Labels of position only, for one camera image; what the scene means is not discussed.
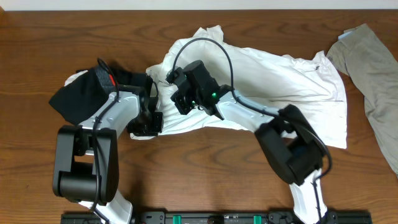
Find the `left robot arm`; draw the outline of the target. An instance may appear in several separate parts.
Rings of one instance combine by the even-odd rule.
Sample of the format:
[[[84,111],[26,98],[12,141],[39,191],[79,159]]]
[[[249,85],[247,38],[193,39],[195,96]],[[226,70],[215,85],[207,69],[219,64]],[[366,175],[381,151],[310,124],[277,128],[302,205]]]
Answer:
[[[158,135],[163,117],[158,100],[143,87],[127,86],[111,92],[83,121],[58,130],[52,190],[92,211],[75,223],[134,223],[133,205],[118,190],[118,139],[124,130]]]

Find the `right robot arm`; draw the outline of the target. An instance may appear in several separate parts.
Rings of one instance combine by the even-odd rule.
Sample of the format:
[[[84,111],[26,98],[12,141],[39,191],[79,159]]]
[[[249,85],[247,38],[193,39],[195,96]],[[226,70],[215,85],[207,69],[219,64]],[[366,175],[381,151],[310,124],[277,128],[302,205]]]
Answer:
[[[302,223],[327,222],[320,181],[328,173],[323,159],[331,155],[296,106],[278,109],[249,100],[233,84],[219,85],[203,66],[173,69],[166,81],[177,86],[171,99],[181,114],[197,106],[254,133],[269,165],[290,187],[294,215]]]

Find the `white printed t-shirt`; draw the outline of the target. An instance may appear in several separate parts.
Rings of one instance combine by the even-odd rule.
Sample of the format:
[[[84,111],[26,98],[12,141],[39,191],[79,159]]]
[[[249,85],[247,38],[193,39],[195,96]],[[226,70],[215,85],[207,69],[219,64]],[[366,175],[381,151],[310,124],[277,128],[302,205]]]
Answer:
[[[193,37],[178,39],[162,63],[147,68],[159,94],[158,110],[164,114],[163,135],[180,134],[204,127],[242,129],[194,109],[181,115],[170,99],[176,86],[166,82],[173,66],[185,67],[202,60],[219,85],[233,84],[245,97],[262,105],[284,108],[291,104],[305,116],[327,145],[347,147],[347,99],[343,81],[324,52],[311,60],[274,55],[224,42],[221,26],[198,29]]]

